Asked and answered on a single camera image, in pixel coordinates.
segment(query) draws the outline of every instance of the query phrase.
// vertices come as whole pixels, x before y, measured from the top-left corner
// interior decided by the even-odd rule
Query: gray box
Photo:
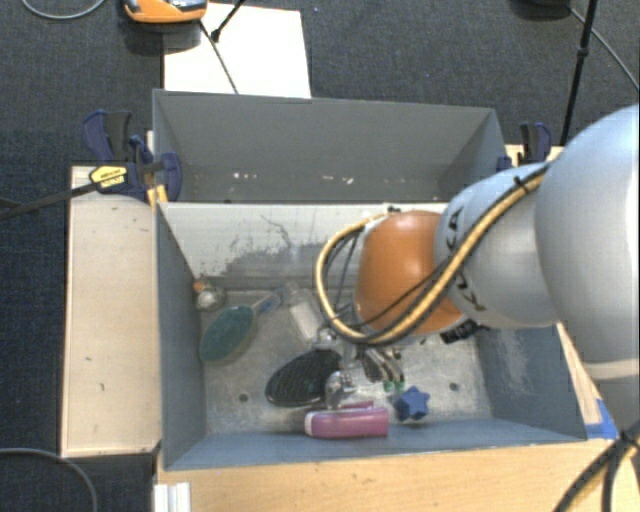
[[[194,278],[212,276],[231,304],[287,280],[309,286],[317,252],[340,227],[382,202],[437,210],[431,201],[495,172],[504,145],[492,110],[156,91],[154,135],[156,152],[178,151],[185,173],[181,201],[161,205],[156,218],[166,469],[586,438],[551,328],[486,331],[453,345],[432,336],[407,348],[407,384],[430,393],[430,415],[414,425],[393,419],[389,436],[376,439],[312,439],[304,410],[268,403],[271,374],[309,348],[286,309],[234,363],[198,359],[215,314],[195,309]],[[354,379],[361,398],[393,411],[380,384],[360,370]]]

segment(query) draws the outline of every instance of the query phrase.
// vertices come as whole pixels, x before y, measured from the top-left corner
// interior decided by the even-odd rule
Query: blue star-shaped toy
[[[419,420],[429,412],[427,409],[428,400],[429,393],[423,393],[417,387],[411,386],[393,402],[393,406],[398,413],[400,421],[405,421],[409,418]]]

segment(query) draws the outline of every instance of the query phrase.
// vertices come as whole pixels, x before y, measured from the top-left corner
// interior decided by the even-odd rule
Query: dark carpet
[[[89,0],[32,0],[73,12]],[[573,2],[581,13],[586,0]],[[543,121],[557,142],[582,26],[516,0],[252,1],[302,12],[314,96],[495,108],[505,140]],[[63,190],[69,167],[92,157],[79,126],[96,109],[151,127],[162,85],[160,36],[129,22],[119,0],[54,23],[6,0],[0,46],[0,197],[31,201]],[[595,28],[638,77],[640,3],[600,2]],[[638,96],[595,39],[572,134]],[[66,210],[0,223],[0,448],[56,451],[64,333]],[[78,461],[100,510],[150,509],[149,456]],[[0,511],[88,510],[82,481],[58,464],[0,457]]]

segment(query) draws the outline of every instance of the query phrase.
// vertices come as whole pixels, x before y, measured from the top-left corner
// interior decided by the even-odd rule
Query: blue clamp
[[[393,402],[393,407],[398,413],[398,419],[405,421],[409,418],[412,420],[424,418],[429,413],[427,408],[429,398],[429,393],[423,393],[417,387],[411,386]]]
[[[551,132],[543,123],[521,123],[524,153],[518,153],[518,165],[544,162],[551,153]]]
[[[139,135],[128,138],[127,132],[131,112],[106,112],[98,110],[82,123],[82,135],[86,145],[93,151],[101,164],[118,163],[127,169],[126,184],[110,189],[100,189],[101,193],[118,193],[147,201],[147,190],[152,185],[145,183],[145,175],[154,174],[157,183],[167,189],[169,201],[176,201],[182,188],[182,167],[175,152],[160,155],[154,163],[154,156]]]

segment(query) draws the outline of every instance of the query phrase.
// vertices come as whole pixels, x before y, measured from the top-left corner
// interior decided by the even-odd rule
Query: bin floor
[[[228,305],[252,304],[260,293],[231,292]],[[202,314],[202,330],[216,313]],[[302,432],[306,408],[277,407],[267,401],[264,390],[271,375],[294,357],[309,350],[286,308],[259,321],[249,348],[226,366],[205,364],[207,429],[209,435],[240,432]],[[439,336],[427,338],[402,351],[406,388],[417,386],[429,393],[428,422],[491,418],[475,340],[445,345]],[[374,399],[390,410],[393,395],[381,383],[370,383],[358,366],[351,371],[358,391],[350,401]]]

